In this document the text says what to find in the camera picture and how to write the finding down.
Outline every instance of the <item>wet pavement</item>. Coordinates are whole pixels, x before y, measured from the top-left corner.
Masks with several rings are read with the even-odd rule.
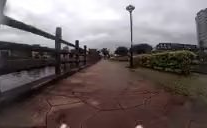
[[[100,61],[0,113],[0,128],[207,128],[207,110]]]

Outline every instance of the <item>paved path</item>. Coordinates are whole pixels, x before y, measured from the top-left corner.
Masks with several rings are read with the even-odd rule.
[[[207,111],[103,60],[5,109],[0,127],[207,128]]]

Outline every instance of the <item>bush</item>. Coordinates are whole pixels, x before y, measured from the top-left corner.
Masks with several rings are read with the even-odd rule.
[[[174,51],[144,54],[134,57],[134,66],[143,66],[157,70],[189,74],[196,55],[190,51]]]

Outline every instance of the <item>lamp post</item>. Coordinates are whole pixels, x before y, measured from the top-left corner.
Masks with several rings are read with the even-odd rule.
[[[131,48],[130,48],[130,68],[133,68],[133,17],[132,12],[135,9],[133,5],[128,5],[126,10],[130,14],[130,33],[131,33]]]

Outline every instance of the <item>water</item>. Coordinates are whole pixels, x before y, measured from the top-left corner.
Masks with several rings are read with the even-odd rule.
[[[53,75],[54,67],[45,67],[30,71],[21,71],[0,76],[0,90],[2,92],[13,89],[18,86],[33,82],[35,80]]]

